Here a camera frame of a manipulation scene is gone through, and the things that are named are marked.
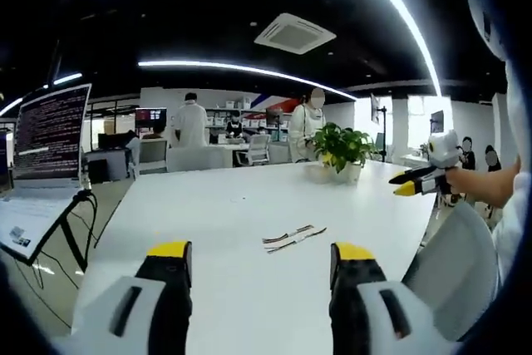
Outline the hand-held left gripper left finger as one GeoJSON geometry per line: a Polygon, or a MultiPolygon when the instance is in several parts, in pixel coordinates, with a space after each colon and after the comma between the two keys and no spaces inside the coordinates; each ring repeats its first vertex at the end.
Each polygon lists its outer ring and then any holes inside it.
{"type": "Polygon", "coordinates": [[[75,354],[184,354],[192,315],[192,243],[150,249],[86,308],[75,354]]]}

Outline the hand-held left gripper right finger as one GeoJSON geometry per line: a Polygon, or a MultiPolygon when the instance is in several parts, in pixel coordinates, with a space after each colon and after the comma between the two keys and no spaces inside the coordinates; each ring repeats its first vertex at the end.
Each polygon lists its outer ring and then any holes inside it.
{"type": "Polygon", "coordinates": [[[388,281],[375,256],[331,244],[329,317],[334,354],[438,354],[432,311],[408,287],[388,281]]]}

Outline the person's right hand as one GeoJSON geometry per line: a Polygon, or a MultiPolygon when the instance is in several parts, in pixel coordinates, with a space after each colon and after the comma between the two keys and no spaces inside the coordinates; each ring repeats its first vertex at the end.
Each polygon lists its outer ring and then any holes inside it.
{"type": "Polygon", "coordinates": [[[469,184],[469,170],[453,167],[446,170],[446,181],[453,195],[466,194],[469,184]]]}

